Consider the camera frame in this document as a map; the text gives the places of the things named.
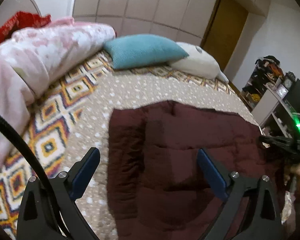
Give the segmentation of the beige wardrobe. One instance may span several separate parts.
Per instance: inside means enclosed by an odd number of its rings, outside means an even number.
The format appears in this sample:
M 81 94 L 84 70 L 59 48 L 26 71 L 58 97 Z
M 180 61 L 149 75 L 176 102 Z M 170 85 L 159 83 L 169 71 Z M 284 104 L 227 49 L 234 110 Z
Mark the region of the beige wardrobe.
M 150 33 L 199 45 L 216 0 L 75 0 L 77 20 L 111 25 L 118 36 Z

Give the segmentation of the teal pillow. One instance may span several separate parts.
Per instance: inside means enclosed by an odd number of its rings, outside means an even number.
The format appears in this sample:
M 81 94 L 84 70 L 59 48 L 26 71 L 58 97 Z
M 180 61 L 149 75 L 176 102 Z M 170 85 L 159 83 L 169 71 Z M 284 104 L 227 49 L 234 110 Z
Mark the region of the teal pillow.
M 115 70 L 179 61 L 189 56 L 176 42 L 153 34 L 123 36 L 104 44 Z

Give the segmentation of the pink floral blanket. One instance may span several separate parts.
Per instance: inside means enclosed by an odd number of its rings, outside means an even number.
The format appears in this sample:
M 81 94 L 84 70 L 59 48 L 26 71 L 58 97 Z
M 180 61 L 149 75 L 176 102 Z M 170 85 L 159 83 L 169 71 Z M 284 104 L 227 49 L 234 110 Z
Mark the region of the pink floral blanket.
M 0 44 L 0 116 L 30 137 L 50 175 L 61 164 L 83 103 L 108 69 L 93 56 L 115 37 L 107 24 L 66 17 L 15 31 Z

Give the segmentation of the brown wooden door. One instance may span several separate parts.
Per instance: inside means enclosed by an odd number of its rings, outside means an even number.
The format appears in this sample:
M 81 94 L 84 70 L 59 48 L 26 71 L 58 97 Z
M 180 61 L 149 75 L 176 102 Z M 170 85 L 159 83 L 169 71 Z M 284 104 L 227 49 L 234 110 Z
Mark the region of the brown wooden door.
M 235 0 L 217 0 L 200 44 L 225 70 L 247 20 L 248 11 Z

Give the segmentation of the red patterned cloth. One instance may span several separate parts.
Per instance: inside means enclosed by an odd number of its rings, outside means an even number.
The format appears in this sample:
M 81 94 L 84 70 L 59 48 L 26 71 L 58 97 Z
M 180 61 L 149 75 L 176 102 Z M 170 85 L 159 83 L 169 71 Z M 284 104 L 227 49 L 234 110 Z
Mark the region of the red patterned cloth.
M 51 15 L 40 16 L 30 12 L 18 11 L 0 27 L 0 44 L 11 38 L 15 31 L 24 28 L 40 28 L 51 22 Z

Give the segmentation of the beige heart-pattern quilt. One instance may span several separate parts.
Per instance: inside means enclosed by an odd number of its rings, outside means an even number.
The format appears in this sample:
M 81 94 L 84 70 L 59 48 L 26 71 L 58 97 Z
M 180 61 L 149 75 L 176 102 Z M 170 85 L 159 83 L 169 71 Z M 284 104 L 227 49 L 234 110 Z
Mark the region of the beige heart-pattern quilt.
M 100 160 L 77 205 L 100 239 L 197 239 L 222 202 L 197 164 L 204 148 L 240 176 L 268 176 L 284 199 L 280 163 L 237 96 L 193 81 L 127 72 L 101 78 L 68 140 L 63 166 L 91 147 Z

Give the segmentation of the white plush pillow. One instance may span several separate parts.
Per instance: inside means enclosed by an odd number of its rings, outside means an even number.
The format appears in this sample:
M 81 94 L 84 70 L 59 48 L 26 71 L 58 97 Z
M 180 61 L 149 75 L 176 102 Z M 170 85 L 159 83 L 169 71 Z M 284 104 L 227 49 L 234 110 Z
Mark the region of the white plush pillow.
M 205 50 L 185 42 L 177 42 L 177 45 L 188 53 L 188 57 L 170 62 L 170 67 L 198 77 L 212 80 L 217 78 L 226 84 L 229 83 L 229 79 L 221 71 L 218 62 Z

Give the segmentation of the black table clock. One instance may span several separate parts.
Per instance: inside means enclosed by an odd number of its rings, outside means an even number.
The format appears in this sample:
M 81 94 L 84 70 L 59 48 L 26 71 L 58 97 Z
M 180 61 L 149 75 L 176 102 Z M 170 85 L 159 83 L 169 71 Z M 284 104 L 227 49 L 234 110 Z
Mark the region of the black table clock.
M 285 74 L 284 79 L 283 79 L 283 86 L 287 90 L 290 90 L 295 82 L 296 82 L 296 76 L 294 75 L 294 73 L 293 72 L 287 72 Z

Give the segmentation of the maroon puffer jacket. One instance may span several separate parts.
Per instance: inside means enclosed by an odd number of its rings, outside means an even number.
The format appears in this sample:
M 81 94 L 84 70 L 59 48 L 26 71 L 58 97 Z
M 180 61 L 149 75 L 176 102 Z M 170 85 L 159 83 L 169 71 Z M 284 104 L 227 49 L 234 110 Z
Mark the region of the maroon puffer jacket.
M 260 130 L 236 113 L 162 101 L 115 109 L 109 120 L 107 197 L 119 239 L 198 239 L 221 201 L 197 166 L 199 149 L 229 171 L 270 177 Z

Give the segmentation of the cluttered white shelf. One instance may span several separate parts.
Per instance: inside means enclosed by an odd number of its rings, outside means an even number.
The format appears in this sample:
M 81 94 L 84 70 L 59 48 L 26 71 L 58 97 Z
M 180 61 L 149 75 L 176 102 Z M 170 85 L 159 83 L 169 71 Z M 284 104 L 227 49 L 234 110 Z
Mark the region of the cluttered white shelf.
M 274 56 L 259 57 L 240 93 L 266 136 L 293 138 L 300 133 L 300 79 L 283 99 L 275 92 L 286 73 Z

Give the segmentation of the pink arched headboard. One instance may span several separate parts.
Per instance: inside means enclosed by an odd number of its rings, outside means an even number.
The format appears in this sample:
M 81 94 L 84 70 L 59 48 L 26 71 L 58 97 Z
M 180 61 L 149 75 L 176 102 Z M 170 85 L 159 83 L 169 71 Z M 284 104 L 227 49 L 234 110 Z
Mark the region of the pink arched headboard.
M 0 27 L 18 11 L 42 15 L 35 0 L 3 0 L 0 5 Z

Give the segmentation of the small purple picture frame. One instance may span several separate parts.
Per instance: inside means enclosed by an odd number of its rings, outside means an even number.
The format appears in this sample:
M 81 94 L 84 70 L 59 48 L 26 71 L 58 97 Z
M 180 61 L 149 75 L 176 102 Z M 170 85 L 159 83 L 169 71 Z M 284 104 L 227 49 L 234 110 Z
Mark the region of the small purple picture frame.
M 284 85 L 280 84 L 276 88 L 275 92 L 281 99 L 283 99 L 287 95 L 288 89 Z

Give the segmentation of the geometric patterned bedsheet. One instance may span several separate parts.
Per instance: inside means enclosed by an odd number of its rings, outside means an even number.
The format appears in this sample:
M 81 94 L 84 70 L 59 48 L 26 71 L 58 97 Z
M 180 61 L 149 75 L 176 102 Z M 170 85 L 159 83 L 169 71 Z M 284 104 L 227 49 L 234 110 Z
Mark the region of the geometric patterned bedsheet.
M 23 139 L 46 174 L 56 177 L 86 154 L 100 150 L 101 163 L 77 201 L 100 239 L 117 239 L 107 206 L 108 122 L 113 109 L 138 108 L 173 100 L 198 108 L 251 115 L 232 88 L 219 80 L 190 75 L 169 66 L 114 70 L 110 55 L 96 53 L 54 82 L 28 109 Z

